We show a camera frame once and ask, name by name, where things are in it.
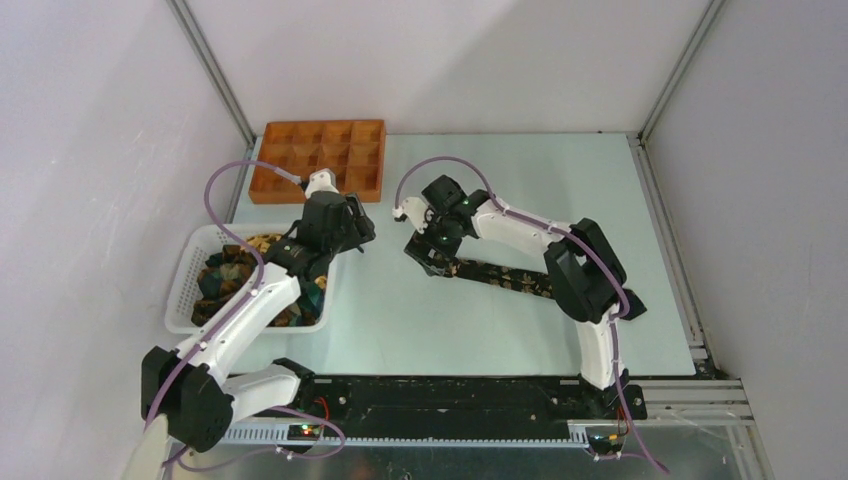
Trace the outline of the black gold floral tie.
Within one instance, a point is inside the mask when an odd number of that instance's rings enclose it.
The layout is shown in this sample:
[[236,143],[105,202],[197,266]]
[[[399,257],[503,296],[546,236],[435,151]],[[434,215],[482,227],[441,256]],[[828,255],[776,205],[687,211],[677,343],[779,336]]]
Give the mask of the black gold floral tie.
[[619,314],[618,292],[591,260],[580,263],[569,254],[547,260],[546,266],[548,271],[542,273],[458,257],[453,276],[444,278],[474,281],[553,300],[567,317],[578,323],[599,324],[605,314],[630,321],[647,312],[638,295],[625,288],[629,309]]

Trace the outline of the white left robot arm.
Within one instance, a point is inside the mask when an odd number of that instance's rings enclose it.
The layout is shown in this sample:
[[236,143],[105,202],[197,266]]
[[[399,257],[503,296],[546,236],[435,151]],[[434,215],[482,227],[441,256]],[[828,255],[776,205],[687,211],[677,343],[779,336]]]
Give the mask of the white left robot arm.
[[304,416],[316,403],[315,388],[287,361],[258,372],[230,375],[236,361],[306,287],[325,276],[335,257],[359,250],[376,237],[357,195],[313,193],[291,230],[264,254],[246,248],[255,267],[204,328],[171,350],[152,348],[141,363],[141,413],[164,416],[167,432],[188,448],[206,452],[230,426],[281,406]]

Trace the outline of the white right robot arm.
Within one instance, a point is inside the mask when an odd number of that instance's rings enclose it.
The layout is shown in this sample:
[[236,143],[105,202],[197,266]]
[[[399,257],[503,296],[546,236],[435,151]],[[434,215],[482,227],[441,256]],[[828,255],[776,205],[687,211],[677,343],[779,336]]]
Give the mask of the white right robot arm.
[[543,258],[544,274],[510,273],[496,266],[492,276],[509,288],[539,282],[542,295],[576,323],[580,376],[588,383],[581,392],[583,408],[593,417],[606,418],[620,407],[622,395],[614,383],[625,368],[618,362],[611,324],[613,319],[632,320],[647,308],[625,288],[627,274],[595,221],[584,218],[561,227],[513,209],[486,190],[466,194],[446,175],[431,182],[421,196],[397,201],[392,215],[399,222],[411,222],[415,232],[406,252],[430,276],[455,276],[459,267],[475,265],[456,255],[465,238],[495,241]]

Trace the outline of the wooden compartment tray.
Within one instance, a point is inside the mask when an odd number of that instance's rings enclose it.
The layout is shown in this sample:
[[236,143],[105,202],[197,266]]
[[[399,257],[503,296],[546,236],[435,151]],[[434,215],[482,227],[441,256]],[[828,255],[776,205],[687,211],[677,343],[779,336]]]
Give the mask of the wooden compartment tray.
[[378,203],[385,139],[385,122],[378,119],[276,121],[266,125],[257,159],[304,180],[329,169],[338,190]]

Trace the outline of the white plastic basket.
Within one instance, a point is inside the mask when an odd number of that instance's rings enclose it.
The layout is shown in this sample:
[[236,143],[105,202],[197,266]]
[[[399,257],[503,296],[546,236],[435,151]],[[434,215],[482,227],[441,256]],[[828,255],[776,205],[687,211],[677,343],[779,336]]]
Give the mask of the white plastic basket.
[[[213,254],[221,253],[224,245],[232,245],[234,241],[215,224],[201,226],[187,240],[178,264],[164,315],[166,328],[176,334],[194,335],[200,331],[191,316],[193,306],[202,298],[197,278],[206,260]],[[268,325],[262,332],[263,336],[296,335],[314,333],[330,323],[331,311],[334,308],[334,295],[338,288],[337,276],[341,261],[334,259],[329,266],[327,287],[322,303],[322,315],[312,325],[277,327]]]

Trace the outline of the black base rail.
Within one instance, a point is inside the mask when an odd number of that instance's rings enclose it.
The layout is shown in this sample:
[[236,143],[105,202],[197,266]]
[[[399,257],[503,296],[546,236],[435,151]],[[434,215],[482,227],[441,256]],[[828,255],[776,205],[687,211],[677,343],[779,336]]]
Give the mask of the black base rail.
[[566,440],[579,421],[647,418],[640,386],[597,393],[577,378],[314,376],[292,407],[361,440]]

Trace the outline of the aluminium frame rail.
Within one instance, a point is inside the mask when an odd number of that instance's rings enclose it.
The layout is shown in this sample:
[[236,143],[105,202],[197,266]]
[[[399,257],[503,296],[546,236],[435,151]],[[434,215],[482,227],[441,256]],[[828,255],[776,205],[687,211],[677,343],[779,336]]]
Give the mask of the aluminium frame rail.
[[645,379],[597,393],[575,377],[318,375],[295,404],[326,415],[351,445],[577,446],[589,427],[753,424],[735,380]]

